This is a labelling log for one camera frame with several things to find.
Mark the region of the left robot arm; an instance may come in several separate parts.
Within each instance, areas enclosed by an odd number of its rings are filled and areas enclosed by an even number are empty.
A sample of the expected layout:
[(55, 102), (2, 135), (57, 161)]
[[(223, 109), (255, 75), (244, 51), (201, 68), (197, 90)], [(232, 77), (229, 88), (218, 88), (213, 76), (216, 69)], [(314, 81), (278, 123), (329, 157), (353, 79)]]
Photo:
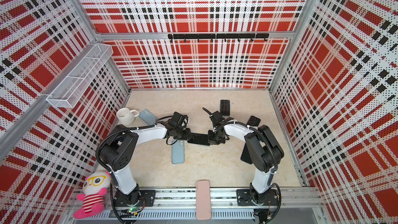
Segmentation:
[(170, 137), (177, 141), (188, 141), (193, 135), (189, 128), (167, 127), (164, 124), (130, 128), (120, 124), (98, 145), (96, 160), (110, 173), (113, 186), (117, 188), (117, 197), (123, 203), (136, 205), (141, 199), (139, 185), (130, 169), (136, 146)]

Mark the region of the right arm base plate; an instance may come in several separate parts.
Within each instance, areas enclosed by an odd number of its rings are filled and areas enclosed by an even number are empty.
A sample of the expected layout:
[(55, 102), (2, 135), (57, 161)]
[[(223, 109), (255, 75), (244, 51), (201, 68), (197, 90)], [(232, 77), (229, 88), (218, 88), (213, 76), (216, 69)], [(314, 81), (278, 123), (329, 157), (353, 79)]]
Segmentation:
[(279, 203), (278, 191), (274, 189), (261, 194), (254, 189), (238, 189), (236, 197), (239, 206), (277, 206)]

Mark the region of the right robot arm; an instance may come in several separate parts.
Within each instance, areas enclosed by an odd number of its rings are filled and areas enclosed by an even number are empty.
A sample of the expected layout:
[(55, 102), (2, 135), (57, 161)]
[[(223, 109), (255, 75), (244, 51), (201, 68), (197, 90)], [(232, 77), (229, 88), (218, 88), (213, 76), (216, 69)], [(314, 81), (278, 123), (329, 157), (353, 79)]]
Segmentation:
[(256, 171), (244, 202), (264, 205), (272, 197), (280, 200), (280, 193), (272, 189), (276, 186), (272, 180), (284, 157), (284, 151), (268, 126), (256, 128), (238, 121), (221, 121), (208, 131), (207, 136), (210, 145), (224, 144), (228, 136), (245, 142), (245, 154), (249, 156)]

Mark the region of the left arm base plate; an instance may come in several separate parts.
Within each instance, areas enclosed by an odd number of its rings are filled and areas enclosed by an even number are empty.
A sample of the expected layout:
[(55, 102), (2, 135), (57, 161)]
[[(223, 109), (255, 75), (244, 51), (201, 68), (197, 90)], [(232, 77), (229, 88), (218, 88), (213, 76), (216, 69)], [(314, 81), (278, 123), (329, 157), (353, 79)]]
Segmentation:
[(152, 207), (155, 200), (155, 190), (133, 190), (130, 194), (125, 195), (120, 190), (116, 190), (113, 196), (115, 207), (138, 206)]

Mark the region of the light blue cased phone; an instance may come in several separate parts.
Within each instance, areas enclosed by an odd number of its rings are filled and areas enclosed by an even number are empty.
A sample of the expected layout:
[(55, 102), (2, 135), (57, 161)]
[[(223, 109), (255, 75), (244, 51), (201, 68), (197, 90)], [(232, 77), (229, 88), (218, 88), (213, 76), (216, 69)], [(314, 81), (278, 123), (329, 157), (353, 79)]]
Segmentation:
[(184, 141), (176, 141), (172, 145), (172, 164), (182, 164), (184, 162)]

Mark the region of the blue case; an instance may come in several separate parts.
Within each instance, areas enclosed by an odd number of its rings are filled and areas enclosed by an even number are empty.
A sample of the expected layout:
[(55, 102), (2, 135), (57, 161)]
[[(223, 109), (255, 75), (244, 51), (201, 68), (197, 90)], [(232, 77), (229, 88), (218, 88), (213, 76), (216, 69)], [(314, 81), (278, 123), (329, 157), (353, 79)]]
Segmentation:
[(156, 124), (158, 120), (158, 118), (147, 109), (144, 109), (140, 112), (139, 118), (141, 118), (148, 125)]

